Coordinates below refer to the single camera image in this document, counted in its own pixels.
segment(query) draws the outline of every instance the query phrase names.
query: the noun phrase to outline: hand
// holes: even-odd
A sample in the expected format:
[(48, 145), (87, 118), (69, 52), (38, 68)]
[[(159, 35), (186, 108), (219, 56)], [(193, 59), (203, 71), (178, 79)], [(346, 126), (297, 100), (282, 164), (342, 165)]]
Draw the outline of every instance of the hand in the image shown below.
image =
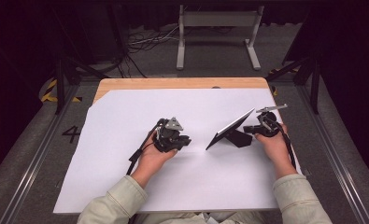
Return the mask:
[[(284, 124), (280, 125), (282, 126), (284, 133), (287, 133), (287, 126)], [(273, 137), (265, 137), (256, 133), (255, 137), (258, 141), (263, 143), (266, 155), (274, 163), (277, 179), (284, 175), (297, 174), (297, 171), (291, 165), (289, 151), (287, 150), (286, 143), (281, 132)]]
[(155, 175), (164, 163), (177, 154), (177, 150), (173, 149), (168, 152), (160, 152), (153, 144), (154, 132), (144, 144), (143, 153), (138, 161), (137, 168), (131, 174), (131, 177), (137, 181), (137, 183), (145, 188), (149, 180)]

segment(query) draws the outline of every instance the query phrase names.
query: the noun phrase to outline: white paper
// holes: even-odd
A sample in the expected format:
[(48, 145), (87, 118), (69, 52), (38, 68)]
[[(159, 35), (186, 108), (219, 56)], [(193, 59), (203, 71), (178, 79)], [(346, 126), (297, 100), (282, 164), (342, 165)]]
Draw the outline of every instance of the white paper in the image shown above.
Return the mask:
[[(172, 117), (192, 141), (150, 180), (139, 212), (277, 208), (273, 165), (257, 140), (237, 148), (222, 139), (206, 150), (222, 127), (253, 107), (272, 105), (268, 89), (110, 91), (88, 111), (53, 212), (80, 213), (105, 195), (126, 174), (128, 159), (148, 131)], [(257, 115), (250, 114), (238, 130), (258, 124)]]

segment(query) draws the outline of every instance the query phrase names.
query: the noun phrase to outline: person's left hand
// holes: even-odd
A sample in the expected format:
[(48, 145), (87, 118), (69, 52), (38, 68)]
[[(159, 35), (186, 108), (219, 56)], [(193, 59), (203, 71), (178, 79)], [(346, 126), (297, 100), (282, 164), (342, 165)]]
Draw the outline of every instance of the person's left hand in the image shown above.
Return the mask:
[(151, 177), (155, 175), (164, 163), (173, 158), (177, 154), (177, 150), (173, 149), (168, 152), (160, 152), (153, 144), (154, 132), (144, 144), (143, 153), (138, 161), (137, 168), (131, 174), (131, 177), (144, 188)]

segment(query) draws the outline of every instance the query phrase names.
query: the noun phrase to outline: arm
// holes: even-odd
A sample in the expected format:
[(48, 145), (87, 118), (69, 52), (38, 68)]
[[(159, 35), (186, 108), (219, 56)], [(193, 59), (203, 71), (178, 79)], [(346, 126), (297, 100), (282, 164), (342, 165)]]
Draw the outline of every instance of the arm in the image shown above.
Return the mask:
[(135, 171), (123, 177), (106, 196), (93, 199), (82, 211), (78, 223), (128, 223), (147, 199), (144, 188), (149, 180), (177, 153), (176, 150), (160, 152), (152, 144), (152, 136), (144, 145)]
[[(286, 133), (286, 125), (282, 124), (282, 128)], [(278, 133), (268, 138), (256, 134), (255, 137), (263, 143), (275, 167), (274, 193), (283, 223), (332, 223), (305, 176), (298, 175), (292, 167), (283, 135)]]

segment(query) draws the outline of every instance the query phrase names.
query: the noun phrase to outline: sleeve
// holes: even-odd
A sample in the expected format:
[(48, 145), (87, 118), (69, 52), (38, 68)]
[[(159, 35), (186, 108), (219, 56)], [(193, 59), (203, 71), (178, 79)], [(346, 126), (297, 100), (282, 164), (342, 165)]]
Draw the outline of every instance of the sleeve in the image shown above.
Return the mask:
[(127, 175), (106, 196), (93, 199), (82, 211), (78, 223), (127, 224), (146, 199), (146, 192)]
[(332, 223), (304, 175), (286, 175), (274, 184), (283, 223)]

